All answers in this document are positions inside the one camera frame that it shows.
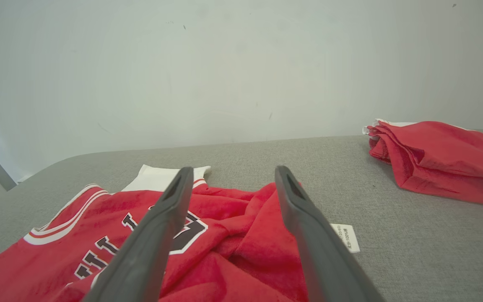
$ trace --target red garment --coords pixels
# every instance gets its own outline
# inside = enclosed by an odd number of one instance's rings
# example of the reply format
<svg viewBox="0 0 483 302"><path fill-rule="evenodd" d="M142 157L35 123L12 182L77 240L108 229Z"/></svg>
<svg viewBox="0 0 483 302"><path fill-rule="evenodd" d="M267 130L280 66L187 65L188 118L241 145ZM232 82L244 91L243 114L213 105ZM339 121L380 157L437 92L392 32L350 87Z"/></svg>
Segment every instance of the red garment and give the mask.
<svg viewBox="0 0 483 302"><path fill-rule="evenodd" d="M483 204L483 133L442 122L370 130L370 155L392 165L397 185Z"/></svg>
<svg viewBox="0 0 483 302"><path fill-rule="evenodd" d="M0 254L0 302L81 300L160 195L87 186ZM254 193L199 185L169 254L161 301L308 300L275 184Z"/></svg>

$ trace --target white care label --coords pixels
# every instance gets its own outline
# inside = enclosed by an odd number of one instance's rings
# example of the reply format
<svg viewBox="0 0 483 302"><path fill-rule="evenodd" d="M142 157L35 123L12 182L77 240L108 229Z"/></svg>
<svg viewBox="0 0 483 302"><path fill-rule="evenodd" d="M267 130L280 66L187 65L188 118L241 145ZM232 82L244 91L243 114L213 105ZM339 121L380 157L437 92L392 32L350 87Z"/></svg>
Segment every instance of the white care label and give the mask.
<svg viewBox="0 0 483 302"><path fill-rule="evenodd" d="M357 242L357 237L355 237L355 232L351 225L338 225L330 224L335 233L339 235L339 238L343 241L345 247L348 248L351 253L358 253L361 251L359 248L359 243Z"/></svg>

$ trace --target folded garment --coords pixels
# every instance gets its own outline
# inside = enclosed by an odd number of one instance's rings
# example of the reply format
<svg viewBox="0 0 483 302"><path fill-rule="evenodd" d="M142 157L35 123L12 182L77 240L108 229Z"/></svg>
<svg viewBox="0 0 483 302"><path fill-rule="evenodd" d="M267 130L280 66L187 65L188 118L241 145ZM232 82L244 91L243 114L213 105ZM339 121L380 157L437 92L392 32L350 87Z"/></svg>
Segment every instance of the folded garment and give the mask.
<svg viewBox="0 0 483 302"><path fill-rule="evenodd" d="M370 155L392 165L399 187L483 204L483 133L381 119L363 133L370 136Z"/></svg>

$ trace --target white wall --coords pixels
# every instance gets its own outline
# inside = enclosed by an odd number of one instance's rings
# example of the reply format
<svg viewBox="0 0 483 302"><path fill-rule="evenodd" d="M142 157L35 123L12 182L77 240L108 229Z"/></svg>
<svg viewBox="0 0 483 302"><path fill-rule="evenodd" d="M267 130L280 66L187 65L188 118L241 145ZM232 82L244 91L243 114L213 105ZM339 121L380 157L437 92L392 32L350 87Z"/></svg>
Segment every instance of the white wall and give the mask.
<svg viewBox="0 0 483 302"><path fill-rule="evenodd" d="M0 0L16 180L83 153L360 134L376 117L483 128L483 0Z"/></svg>

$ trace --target gray table surface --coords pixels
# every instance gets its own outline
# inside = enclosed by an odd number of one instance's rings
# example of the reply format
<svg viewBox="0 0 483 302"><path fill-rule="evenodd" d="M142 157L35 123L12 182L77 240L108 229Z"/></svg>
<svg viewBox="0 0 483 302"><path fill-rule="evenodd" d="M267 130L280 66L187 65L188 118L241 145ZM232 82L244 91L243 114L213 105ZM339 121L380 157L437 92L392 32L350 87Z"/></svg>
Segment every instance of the gray table surface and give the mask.
<svg viewBox="0 0 483 302"><path fill-rule="evenodd" d="M367 136L115 151L71 157L0 200L0 252L40 227L86 184L124 188L142 164L212 166L213 187L255 191L288 166L329 222L353 225L355 258L389 302L483 301L483 205L399 189Z"/></svg>

